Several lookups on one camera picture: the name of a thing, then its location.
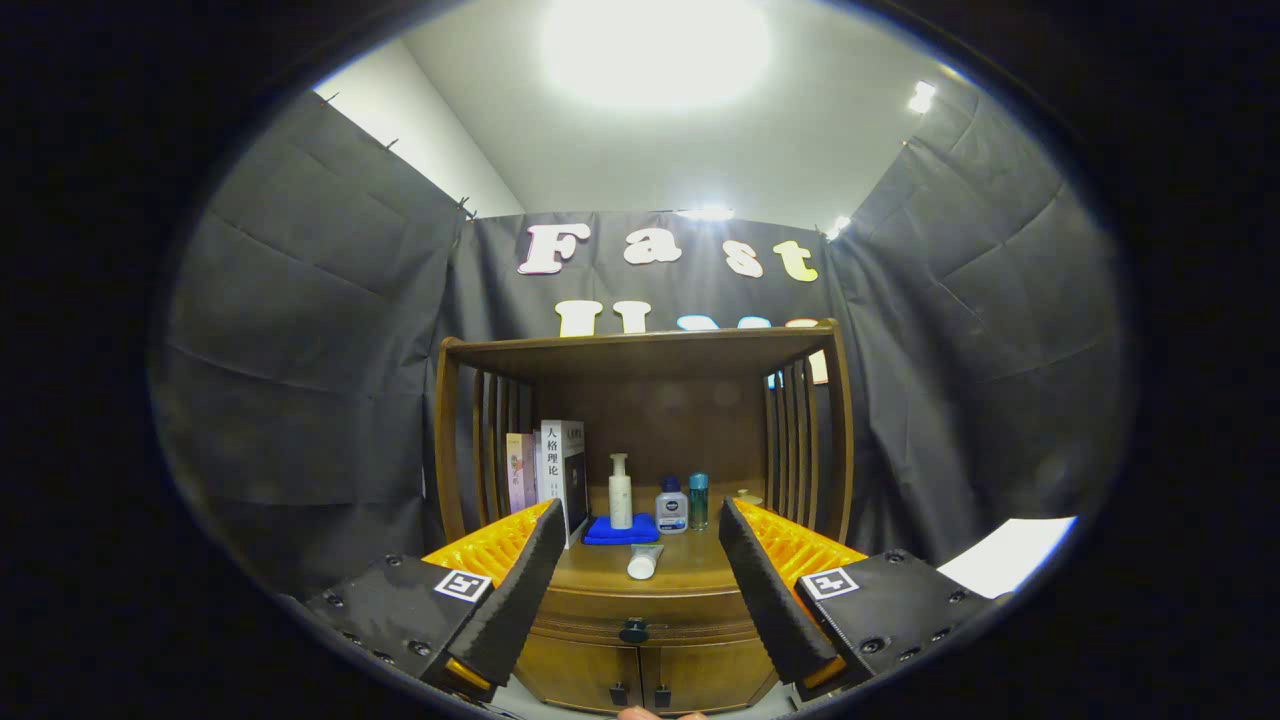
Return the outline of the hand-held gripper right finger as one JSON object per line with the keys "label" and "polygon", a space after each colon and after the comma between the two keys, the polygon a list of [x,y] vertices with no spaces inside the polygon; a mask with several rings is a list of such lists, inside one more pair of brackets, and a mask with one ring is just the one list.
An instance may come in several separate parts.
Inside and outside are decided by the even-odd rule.
{"label": "hand-held gripper right finger", "polygon": [[941,651],[997,600],[904,550],[864,555],[739,498],[719,542],[778,679],[803,701]]}

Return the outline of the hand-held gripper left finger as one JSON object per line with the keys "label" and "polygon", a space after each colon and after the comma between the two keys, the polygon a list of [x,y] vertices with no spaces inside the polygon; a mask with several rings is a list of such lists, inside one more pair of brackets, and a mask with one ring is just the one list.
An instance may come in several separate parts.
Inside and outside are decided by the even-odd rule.
{"label": "hand-held gripper left finger", "polygon": [[566,538],[563,503],[552,498],[425,557],[385,555],[301,607],[416,682],[490,701],[508,684]]}

